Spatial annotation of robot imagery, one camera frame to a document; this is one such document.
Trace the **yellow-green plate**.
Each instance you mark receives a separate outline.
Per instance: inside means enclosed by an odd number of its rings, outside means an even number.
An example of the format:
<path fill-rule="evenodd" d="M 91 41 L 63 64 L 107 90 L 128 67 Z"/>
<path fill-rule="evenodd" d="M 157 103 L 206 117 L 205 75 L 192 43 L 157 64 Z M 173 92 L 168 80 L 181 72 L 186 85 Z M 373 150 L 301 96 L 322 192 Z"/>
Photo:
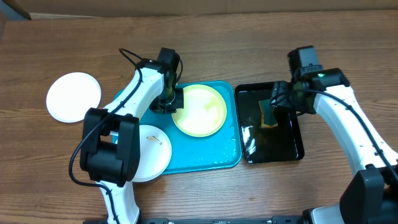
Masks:
<path fill-rule="evenodd" d="M 183 87 L 183 108 L 172 119 L 183 133 L 207 137 L 216 133 L 226 121 L 227 107 L 221 94 L 208 85 Z"/>

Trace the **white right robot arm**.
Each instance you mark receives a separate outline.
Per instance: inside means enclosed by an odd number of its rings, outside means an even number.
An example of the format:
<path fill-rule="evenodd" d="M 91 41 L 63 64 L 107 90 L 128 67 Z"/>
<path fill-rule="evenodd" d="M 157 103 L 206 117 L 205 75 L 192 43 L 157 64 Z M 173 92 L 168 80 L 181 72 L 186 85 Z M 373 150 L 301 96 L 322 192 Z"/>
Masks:
<path fill-rule="evenodd" d="M 347 157 L 353 179 L 336 205 L 303 211 L 301 223 L 397 223 L 397 152 L 376 131 L 339 68 L 298 68 L 275 82 L 271 106 L 317 114 Z"/>

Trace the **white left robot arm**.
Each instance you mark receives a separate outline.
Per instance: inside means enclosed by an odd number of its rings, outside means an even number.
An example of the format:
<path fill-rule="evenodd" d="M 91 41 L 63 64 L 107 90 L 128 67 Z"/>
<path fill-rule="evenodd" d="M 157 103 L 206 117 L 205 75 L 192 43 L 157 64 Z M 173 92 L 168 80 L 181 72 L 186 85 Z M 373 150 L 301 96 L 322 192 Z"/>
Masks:
<path fill-rule="evenodd" d="M 132 180 L 141 163 L 139 122 L 147 109 L 174 113 L 183 106 L 177 88 L 183 70 L 175 59 L 142 59 L 122 93 L 103 109 L 91 108 L 83 123 L 82 140 L 71 158 L 80 156 L 80 167 L 89 175 L 88 187 L 98 187 L 108 211 L 107 223 L 137 223 Z"/>

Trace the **yellow green sponge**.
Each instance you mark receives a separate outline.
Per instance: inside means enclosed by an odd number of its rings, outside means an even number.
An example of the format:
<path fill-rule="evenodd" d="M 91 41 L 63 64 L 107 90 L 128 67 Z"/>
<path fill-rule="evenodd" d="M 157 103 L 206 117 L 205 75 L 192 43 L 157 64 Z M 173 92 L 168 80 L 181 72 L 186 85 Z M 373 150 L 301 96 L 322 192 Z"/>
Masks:
<path fill-rule="evenodd" d="M 274 128 L 278 126 L 274 117 L 274 107 L 271 105 L 270 99 L 259 101 L 261 112 L 261 128 Z"/>

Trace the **white plate with stain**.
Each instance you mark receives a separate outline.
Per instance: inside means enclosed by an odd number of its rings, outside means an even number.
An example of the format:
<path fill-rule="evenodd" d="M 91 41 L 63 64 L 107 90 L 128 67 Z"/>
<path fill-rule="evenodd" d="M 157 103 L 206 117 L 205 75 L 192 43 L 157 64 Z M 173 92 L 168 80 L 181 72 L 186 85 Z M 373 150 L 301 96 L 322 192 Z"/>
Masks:
<path fill-rule="evenodd" d="M 49 88 L 46 107 L 49 114 L 63 123 L 76 123 L 84 119 L 90 108 L 101 101 L 101 87 L 91 75 L 83 72 L 68 73 Z"/>

